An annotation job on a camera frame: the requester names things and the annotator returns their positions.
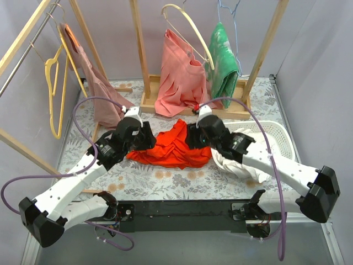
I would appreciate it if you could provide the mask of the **yellow plastic hanger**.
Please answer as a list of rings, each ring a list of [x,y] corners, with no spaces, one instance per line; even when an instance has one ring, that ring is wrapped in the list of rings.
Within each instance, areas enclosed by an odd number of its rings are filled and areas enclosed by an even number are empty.
[[[53,134],[53,136],[56,139],[61,138],[62,134],[62,124],[63,124],[63,114],[65,111],[65,96],[66,96],[66,86],[67,86],[67,70],[68,70],[68,55],[66,56],[66,63],[65,63],[65,69],[64,69],[64,78],[63,78],[63,87],[62,87],[62,96],[61,96],[61,106],[60,106],[60,117],[58,121],[58,126],[57,130],[55,130],[55,125],[54,125],[54,96],[56,95],[57,91],[57,84],[58,84],[58,74],[59,74],[59,68],[60,68],[60,62],[58,60],[62,50],[64,49],[64,45],[62,44],[56,54],[54,55],[53,58],[47,59],[47,61],[44,64],[44,69],[45,69],[45,78],[47,82],[47,87],[49,91],[49,123],[50,123],[50,129]],[[51,69],[52,67],[55,66],[55,76],[54,76],[54,81],[51,80]]]

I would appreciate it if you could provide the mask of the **orange t-shirt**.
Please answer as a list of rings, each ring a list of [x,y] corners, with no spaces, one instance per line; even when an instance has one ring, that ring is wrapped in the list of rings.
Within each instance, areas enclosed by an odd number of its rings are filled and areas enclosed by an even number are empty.
[[[126,158],[165,168],[201,168],[211,159],[211,149],[204,147],[191,150],[185,143],[186,135],[187,123],[179,119],[169,131],[162,131],[157,135],[154,148],[131,151]]]

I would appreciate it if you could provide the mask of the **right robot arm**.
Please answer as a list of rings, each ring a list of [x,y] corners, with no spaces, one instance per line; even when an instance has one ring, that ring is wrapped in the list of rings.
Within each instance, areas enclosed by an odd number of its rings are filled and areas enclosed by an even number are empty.
[[[338,179],[332,168],[323,166],[317,169],[272,154],[248,134],[230,132],[215,115],[188,124],[185,142],[190,149],[215,149],[224,158],[258,169],[293,189],[290,193],[282,190],[274,194],[265,190],[256,192],[248,204],[255,219],[260,220],[272,213],[291,212],[325,223],[340,196]]]

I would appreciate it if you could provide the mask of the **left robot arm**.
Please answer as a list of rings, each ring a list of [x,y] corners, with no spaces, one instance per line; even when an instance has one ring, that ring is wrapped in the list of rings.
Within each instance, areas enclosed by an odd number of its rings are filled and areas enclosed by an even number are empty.
[[[71,170],[72,176],[61,178],[34,199],[19,203],[23,225],[41,247],[57,242],[63,233],[93,218],[113,220],[118,215],[118,202],[108,192],[100,192],[88,200],[73,199],[97,178],[120,163],[130,151],[154,148],[156,138],[147,121],[123,118],[116,129],[104,133]]]

